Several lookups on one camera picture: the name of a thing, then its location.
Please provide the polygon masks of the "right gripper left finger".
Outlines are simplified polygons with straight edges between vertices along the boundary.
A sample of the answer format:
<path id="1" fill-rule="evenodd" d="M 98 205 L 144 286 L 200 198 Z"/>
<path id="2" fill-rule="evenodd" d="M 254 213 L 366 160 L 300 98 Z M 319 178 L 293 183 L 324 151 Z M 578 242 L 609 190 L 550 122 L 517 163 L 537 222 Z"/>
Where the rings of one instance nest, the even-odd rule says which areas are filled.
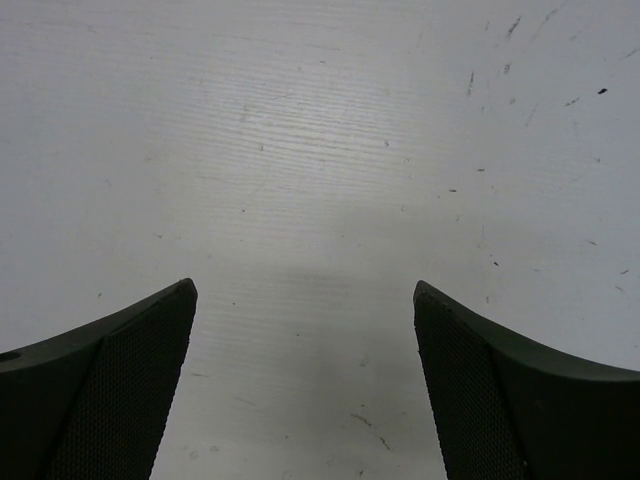
<path id="1" fill-rule="evenodd" d="M 147 479 L 198 292 L 183 279 L 119 312 L 1 355 L 4 479 Z"/>

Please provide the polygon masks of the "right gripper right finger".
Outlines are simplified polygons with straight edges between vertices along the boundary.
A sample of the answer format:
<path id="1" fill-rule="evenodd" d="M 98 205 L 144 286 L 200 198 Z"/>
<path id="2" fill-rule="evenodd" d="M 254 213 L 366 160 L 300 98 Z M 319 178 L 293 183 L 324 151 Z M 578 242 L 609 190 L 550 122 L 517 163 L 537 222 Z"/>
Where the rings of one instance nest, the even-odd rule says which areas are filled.
<path id="1" fill-rule="evenodd" d="M 638 372 L 547 347 L 425 281 L 413 305 L 447 478 L 638 478 Z"/>

